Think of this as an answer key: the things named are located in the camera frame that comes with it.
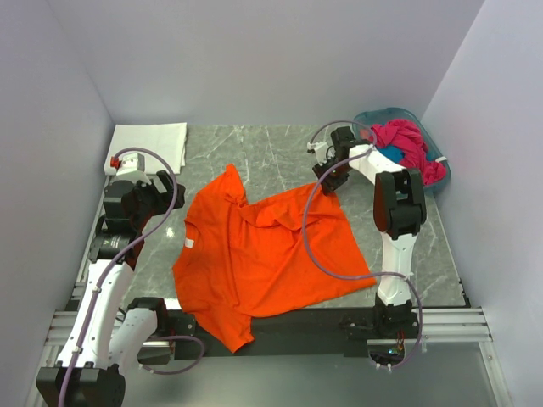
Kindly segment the orange t-shirt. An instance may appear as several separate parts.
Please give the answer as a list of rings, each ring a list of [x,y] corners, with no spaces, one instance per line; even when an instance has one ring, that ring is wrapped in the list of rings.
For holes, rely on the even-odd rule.
[[[312,185],[250,203],[230,164],[197,193],[185,228],[173,266],[178,301],[233,353],[253,341],[255,317],[376,283],[339,198]]]

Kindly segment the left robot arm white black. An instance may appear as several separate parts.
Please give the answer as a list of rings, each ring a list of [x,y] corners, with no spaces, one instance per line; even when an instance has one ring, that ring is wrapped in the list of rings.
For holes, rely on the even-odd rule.
[[[127,368],[148,339],[167,335],[170,321],[162,298],[133,300],[122,319],[120,303],[149,235],[145,226],[156,215],[167,218],[180,209],[184,191],[166,170],[154,179],[142,170],[119,170],[105,187],[74,325],[53,366],[37,373],[46,405],[122,405]]]

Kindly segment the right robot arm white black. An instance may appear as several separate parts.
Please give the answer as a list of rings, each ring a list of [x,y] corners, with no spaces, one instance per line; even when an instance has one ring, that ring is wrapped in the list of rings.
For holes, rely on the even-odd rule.
[[[377,136],[368,128],[356,136],[348,126],[331,133],[331,144],[312,136],[307,151],[316,157],[312,170],[315,189],[329,195],[344,185],[349,171],[356,170],[374,186],[373,220],[381,233],[383,254],[380,282],[372,308],[372,330],[391,338],[417,329],[421,316],[412,311],[417,296],[411,284],[412,254],[427,219],[423,179],[417,169],[407,169],[377,149]]]

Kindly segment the teal plastic laundry basket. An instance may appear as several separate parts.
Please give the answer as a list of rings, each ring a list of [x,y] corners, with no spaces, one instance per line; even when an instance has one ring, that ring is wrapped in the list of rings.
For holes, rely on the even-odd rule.
[[[385,108],[362,112],[355,122],[352,129],[358,137],[367,137],[367,127],[377,133],[377,149],[384,157],[420,170],[427,191],[437,192],[450,180],[446,157],[413,113],[402,108]]]

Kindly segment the folded white t-shirt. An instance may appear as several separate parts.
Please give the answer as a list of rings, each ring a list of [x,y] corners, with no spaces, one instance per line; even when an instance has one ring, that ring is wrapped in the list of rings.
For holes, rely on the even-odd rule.
[[[116,125],[104,162],[104,174],[112,176],[115,173],[110,159],[121,149],[145,148],[157,153],[176,175],[180,175],[185,165],[187,130],[186,123]]]

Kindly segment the blue t-shirt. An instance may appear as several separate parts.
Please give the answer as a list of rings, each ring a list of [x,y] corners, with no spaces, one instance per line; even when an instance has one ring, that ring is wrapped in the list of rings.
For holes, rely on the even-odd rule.
[[[399,164],[404,158],[403,152],[399,148],[393,145],[388,145],[384,148],[380,148],[378,151],[384,157],[386,157],[387,159],[389,159],[390,161],[396,164]]]

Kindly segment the magenta t-shirt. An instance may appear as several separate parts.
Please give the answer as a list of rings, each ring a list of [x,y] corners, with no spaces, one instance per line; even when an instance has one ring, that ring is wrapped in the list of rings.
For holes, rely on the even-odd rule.
[[[377,137],[377,149],[388,145],[399,148],[404,154],[399,165],[420,170],[425,186],[442,181],[447,175],[445,165],[429,157],[428,144],[412,121],[394,119],[384,125],[372,125],[371,129]]]

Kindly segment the black base crossbar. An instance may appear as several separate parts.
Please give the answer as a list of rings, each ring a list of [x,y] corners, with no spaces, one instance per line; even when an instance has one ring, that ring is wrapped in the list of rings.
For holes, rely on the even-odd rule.
[[[417,338],[421,323],[415,310],[400,312],[394,307],[300,309],[254,318],[254,340],[234,353],[180,310],[170,312],[170,328],[172,333],[201,340],[208,357],[341,354],[367,358],[376,354],[381,360],[393,357],[398,362],[405,352],[390,348]]]

